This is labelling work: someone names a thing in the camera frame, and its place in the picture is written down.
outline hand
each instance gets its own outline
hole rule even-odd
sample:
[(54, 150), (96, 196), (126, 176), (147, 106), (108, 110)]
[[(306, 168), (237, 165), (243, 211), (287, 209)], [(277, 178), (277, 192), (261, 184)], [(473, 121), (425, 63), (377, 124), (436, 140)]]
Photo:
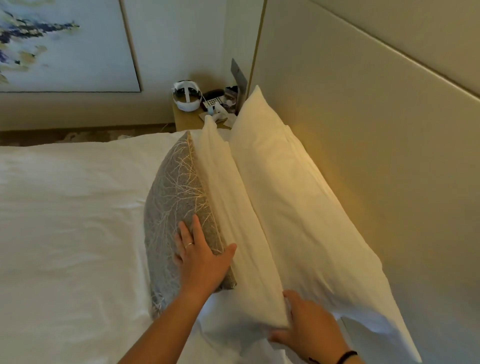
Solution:
[(268, 339), (287, 345), (308, 363), (336, 364), (350, 349), (334, 317), (295, 291), (284, 291), (283, 295), (290, 302), (292, 327), (272, 331)]
[(225, 278), (237, 245), (230, 244), (222, 255), (214, 255), (205, 241), (197, 215), (192, 219), (193, 238), (183, 221), (179, 228), (181, 236), (175, 235), (179, 254), (173, 261), (180, 270), (180, 294), (199, 299), (203, 305)]

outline left hand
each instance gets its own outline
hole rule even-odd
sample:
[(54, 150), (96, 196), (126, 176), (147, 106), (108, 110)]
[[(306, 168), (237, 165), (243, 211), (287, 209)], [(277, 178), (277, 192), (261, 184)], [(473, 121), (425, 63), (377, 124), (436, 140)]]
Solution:
[(222, 255), (214, 255), (197, 215), (192, 219), (193, 237), (183, 221), (179, 228), (181, 236), (175, 235), (179, 254), (173, 257), (173, 261), (180, 270), (180, 294), (199, 299), (203, 304), (225, 278), (237, 245), (230, 244)]

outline gray decorative pillow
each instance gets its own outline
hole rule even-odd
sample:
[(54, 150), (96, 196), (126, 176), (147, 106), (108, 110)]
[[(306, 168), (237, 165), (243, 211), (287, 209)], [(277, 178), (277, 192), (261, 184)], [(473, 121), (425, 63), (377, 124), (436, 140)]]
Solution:
[[(145, 203), (145, 247), (156, 314), (173, 301), (180, 289), (179, 270), (172, 259), (176, 253), (174, 236), (180, 221), (190, 227), (193, 215), (197, 214), (212, 252), (218, 255), (224, 251), (225, 242), (207, 192), (192, 137), (186, 132), (160, 165)], [(235, 284), (230, 269), (218, 290), (232, 289)]]

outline floor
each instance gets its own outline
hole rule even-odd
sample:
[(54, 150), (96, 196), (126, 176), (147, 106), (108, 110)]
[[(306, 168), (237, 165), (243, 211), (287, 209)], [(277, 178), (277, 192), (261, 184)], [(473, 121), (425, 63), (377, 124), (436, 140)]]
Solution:
[(52, 129), (0, 132), (0, 146), (36, 146), (52, 143), (109, 142), (125, 136), (174, 133), (175, 123), (121, 128)]

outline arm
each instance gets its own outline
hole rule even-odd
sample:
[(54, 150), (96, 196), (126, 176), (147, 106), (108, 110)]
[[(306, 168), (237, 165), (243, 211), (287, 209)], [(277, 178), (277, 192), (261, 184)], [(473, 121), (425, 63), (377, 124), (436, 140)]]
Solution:
[(183, 222), (179, 228), (181, 236), (175, 236), (179, 254), (174, 261), (180, 270), (180, 293), (119, 364), (175, 364), (200, 310), (227, 273), (237, 249), (235, 244), (222, 255), (213, 255), (196, 215), (193, 238)]
[[(269, 340), (287, 345), (307, 363), (337, 364), (350, 348), (334, 317), (295, 291), (284, 291), (283, 295), (290, 302), (292, 326), (273, 331)], [(359, 356), (351, 356), (344, 363), (365, 364)]]

